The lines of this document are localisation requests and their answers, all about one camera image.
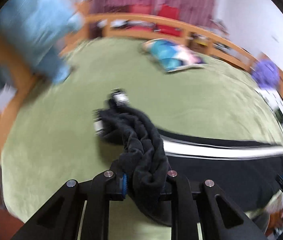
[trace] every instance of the light blue cloth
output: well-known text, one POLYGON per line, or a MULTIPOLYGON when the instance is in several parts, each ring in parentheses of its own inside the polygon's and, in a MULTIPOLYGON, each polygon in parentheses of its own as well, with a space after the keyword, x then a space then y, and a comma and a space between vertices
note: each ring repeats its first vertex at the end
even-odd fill
MULTIPOLYGON (((0 34, 34 72, 53 83, 63 82, 70 73, 69 66, 58 56, 56 42, 82 26, 82 16, 66 0, 9 0, 0 10, 0 34)), ((1 67, 0 79, 0 86, 9 81, 1 67)))

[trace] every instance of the triangular cutout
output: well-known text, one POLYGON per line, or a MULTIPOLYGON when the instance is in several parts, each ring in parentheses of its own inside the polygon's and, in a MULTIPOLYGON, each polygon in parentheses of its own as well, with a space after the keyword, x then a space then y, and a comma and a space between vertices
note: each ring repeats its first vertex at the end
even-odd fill
POLYGON ((37 224, 45 228, 54 228, 56 221, 64 202, 64 198, 60 197, 39 219, 37 224))
POLYGON ((229 204, 220 196, 216 196, 216 202, 222 215, 224 226, 227 229, 239 226, 244 223, 243 219, 229 206, 229 204))

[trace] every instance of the crumpled fabric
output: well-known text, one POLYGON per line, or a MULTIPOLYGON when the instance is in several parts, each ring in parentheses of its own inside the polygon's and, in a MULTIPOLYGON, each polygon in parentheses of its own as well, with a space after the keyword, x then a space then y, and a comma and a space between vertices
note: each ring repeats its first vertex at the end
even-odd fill
POLYGON ((261 60, 258 62, 253 68, 251 75, 260 88, 276 89, 279 85, 279 70, 271 60, 261 60))
MULTIPOLYGON (((53 83, 64 81, 70 74, 70 67, 58 55, 56 42, 82 26, 83 17, 67 0, 8 0, 0 10, 0 35, 15 47, 33 72, 53 83)), ((1 88, 10 78, 5 71, 0 73, 1 88)))
POLYGON ((162 192, 169 168, 163 140, 150 119, 127 105, 110 99, 109 109, 99 111, 103 131, 110 143, 124 145, 118 163, 126 173, 128 190, 141 210, 153 211, 162 192))

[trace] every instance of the bed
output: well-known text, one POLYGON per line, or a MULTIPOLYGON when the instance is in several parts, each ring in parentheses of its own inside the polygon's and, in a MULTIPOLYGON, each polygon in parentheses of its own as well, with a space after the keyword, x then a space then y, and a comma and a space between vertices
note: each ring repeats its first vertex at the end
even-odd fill
MULTIPOLYGON (((10 68, 18 90, 0 115, 3 196, 7 209, 22 221, 27 221, 65 181, 92 179, 118 157, 121 147, 106 144, 94 135, 92 112, 103 107, 111 89, 119 86, 128 92, 135 108, 166 130, 283 144, 279 125, 255 92, 256 84, 248 74, 256 59, 213 33, 162 17, 97 14, 87 16, 83 30, 68 37, 67 44, 63 53, 70 52, 68 60, 78 69, 64 84, 48 87, 31 75, 22 58, 0 39, 0 62, 10 68), (182 29, 183 35, 111 29, 110 22, 118 18, 173 26, 182 29), (104 19, 104 38, 85 41, 89 23, 104 19), (205 69, 164 75, 156 62, 138 51, 140 39, 171 38, 186 44, 190 33, 209 38, 203 55, 208 62, 205 69), (244 60, 215 49, 215 42, 236 50, 244 60)), ((283 97, 283 72, 280 75, 283 97)), ((170 236, 169 228, 152 223, 130 199, 111 204, 109 224, 111 239, 170 236)))

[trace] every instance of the red chair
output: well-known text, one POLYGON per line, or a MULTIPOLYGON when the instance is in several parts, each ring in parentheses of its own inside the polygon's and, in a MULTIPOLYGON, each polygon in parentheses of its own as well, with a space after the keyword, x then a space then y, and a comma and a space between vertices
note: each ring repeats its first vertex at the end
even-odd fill
MULTIPOLYGON (((129 13, 139 13, 139 14, 151 14, 152 6, 151 5, 141 5, 141 4, 133 4, 128 7, 129 13)), ((147 31, 152 32, 153 29, 147 26, 132 26, 129 30, 133 31, 147 31)))
MULTIPOLYGON (((176 7, 170 7, 167 4, 163 4, 157 15, 161 17, 178 20, 179 9, 176 7)), ((159 32, 163 34, 173 35, 177 37, 180 37, 182 34, 180 30, 177 30, 176 28, 171 26, 157 24, 156 28, 159 29, 159 32)))

